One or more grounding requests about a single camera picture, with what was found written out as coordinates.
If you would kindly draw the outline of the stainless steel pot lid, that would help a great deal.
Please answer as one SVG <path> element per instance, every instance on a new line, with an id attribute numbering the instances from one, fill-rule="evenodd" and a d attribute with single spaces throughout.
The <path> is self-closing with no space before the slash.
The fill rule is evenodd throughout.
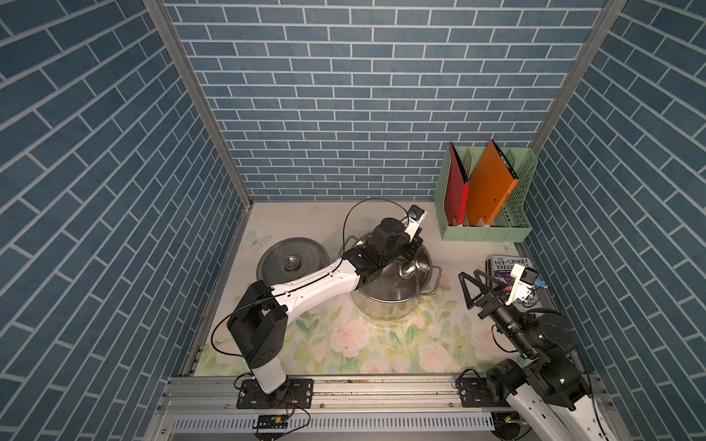
<path id="1" fill-rule="evenodd" d="M 268 285 L 290 282 L 328 266 L 330 257 L 314 239 L 292 237 L 268 248 L 257 265 L 257 280 Z"/>

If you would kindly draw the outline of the steel ladle black handle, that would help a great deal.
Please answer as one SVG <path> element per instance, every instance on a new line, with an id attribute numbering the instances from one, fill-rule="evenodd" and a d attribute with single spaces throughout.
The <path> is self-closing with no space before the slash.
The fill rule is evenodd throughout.
<path id="1" fill-rule="evenodd" d="M 405 260 L 398 266 L 398 274 L 402 279 L 413 279 L 417 275 L 417 262 Z"/>

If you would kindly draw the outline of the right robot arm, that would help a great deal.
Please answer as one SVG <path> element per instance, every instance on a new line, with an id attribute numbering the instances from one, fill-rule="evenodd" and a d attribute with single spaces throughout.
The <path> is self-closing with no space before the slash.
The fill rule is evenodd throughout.
<path id="1" fill-rule="evenodd" d="M 590 377 L 570 356 L 578 340 L 566 318 L 551 308 L 521 311 L 516 305 L 545 290 L 545 282 L 528 266 L 515 265 L 511 276 L 508 285 L 481 270 L 459 275 L 467 308 L 492 320 L 492 334 L 512 345 L 509 356 L 528 362 L 520 367 L 506 358 L 471 379 L 461 373 L 455 387 L 463 405 L 481 393 L 491 404 L 512 408 L 542 440 L 617 439 L 599 411 Z"/>

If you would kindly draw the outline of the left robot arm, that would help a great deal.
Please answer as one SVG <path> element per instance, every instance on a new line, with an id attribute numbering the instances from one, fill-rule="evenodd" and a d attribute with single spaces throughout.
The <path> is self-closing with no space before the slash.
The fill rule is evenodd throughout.
<path id="1" fill-rule="evenodd" d="M 421 224 L 426 213 L 412 206 L 405 220 L 383 219 L 362 244 L 345 251 L 337 261 L 299 279 L 270 286 L 252 283 L 227 320 L 246 365 L 261 391 L 272 395 L 288 381 L 279 353 L 290 321 L 319 304 L 370 286 L 395 269 L 413 279 L 412 266 L 422 247 Z"/>

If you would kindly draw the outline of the treehouse paperback book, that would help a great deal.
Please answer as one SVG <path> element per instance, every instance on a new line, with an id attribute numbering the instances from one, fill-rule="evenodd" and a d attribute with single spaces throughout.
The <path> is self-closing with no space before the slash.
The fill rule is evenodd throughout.
<path id="1" fill-rule="evenodd" d="M 487 268 L 490 270 L 491 275 L 497 279 L 502 279 L 509 285 L 507 291 L 510 294 L 514 279 L 511 277 L 510 272 L 514 264 L 520 264 L 522 266 L 528 266 L 529 268 L 534 268 L 534 264 L 531 259 L 527 257 L 508 257 L 507 255 L 491 255 L 486 262 Z"/>

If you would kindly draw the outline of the green plastic file rack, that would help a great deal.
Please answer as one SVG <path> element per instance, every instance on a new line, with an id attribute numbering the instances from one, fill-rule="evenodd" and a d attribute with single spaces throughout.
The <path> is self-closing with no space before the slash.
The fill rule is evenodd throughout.
<path id="1" fill-rule="evenodd" d="M 530 234 L 531 223 L 525 214 L 524 204 L 530 191 L 538 164 L 537 155 L 529 148 L 503 148 L 506 158 L 518 173 L 518 185 L 500 209 L 496 218 L 487 226 L 450 225 L 445 213 L 445 200 L 452 165 L 452 154 L 447 151 L 441 163 L 434 193 L 441 239 L 460 242 L 521 243 Z"/>

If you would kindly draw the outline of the red folder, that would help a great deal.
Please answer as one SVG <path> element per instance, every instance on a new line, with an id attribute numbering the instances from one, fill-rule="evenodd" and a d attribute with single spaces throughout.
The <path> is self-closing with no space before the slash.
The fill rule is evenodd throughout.
<path id="1" fill-rule="evenodd" d="M 457 149 L 449 147 L 450 167 L 444 200 L 444 211 L 450 226 L 463 226 L 468 200 L 468 176 Z"/>

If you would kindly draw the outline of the orange folder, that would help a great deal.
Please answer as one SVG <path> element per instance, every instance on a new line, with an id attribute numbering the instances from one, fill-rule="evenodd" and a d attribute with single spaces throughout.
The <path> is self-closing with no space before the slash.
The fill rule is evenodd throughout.
<path id="1" fill-rule="evenodd" d="M 498 145 L 491 140 L 469 178 L 465 216 L 472 227 L 490 226 L 520 182 Z"/>

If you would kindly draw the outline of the small black circuit board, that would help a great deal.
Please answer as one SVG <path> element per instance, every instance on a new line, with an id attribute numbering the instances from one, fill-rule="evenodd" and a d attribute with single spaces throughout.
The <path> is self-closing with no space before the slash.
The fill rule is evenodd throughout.
<path id="1" fill-rule="evenodd" d="M 256 432 L 263 430 L 284 432 L 288 428 L 289 417 L 287 415 L 259 415 L 254 425 Z"/>

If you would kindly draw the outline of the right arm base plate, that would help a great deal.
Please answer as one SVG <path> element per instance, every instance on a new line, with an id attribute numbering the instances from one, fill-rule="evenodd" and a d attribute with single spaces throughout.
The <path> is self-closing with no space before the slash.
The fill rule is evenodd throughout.
<path id="1" fill-rule="evenodd" d="M 455 380 L 463 408 L 509 408 L 505 401 L 498 401 L 487 391 L 485 378 L 463 377 Z"/>

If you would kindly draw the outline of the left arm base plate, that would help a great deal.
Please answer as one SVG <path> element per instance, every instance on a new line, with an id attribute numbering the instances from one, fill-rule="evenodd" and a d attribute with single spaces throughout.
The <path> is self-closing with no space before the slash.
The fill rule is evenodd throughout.
<path id="1" fill-rule="evenodd" d="M 286 380 L 272 393 L 264 393 L 256 380 L 243 380 L 239 386 L 237 409 L 310 409 L 314 395 L 311 379 Z"/>

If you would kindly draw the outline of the aluminium front rail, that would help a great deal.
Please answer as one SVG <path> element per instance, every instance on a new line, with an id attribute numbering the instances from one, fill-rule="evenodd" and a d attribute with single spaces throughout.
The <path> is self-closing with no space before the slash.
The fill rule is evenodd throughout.
<path id="1" fill-rule="evenodd" d="M 312 406 L 237 409 L 229 377 L 172 378 L 148 426 L 148 440 L 491 440 L 518 424 L 521 440 L 542 440 L 512 408 L 463 408 L 457 376 L 314 376 Z M 597 376 L 595 401 L 617 435 L 628 431 Z M 287 415 L 284 431 L 256 432 L 259 415 Z"/>

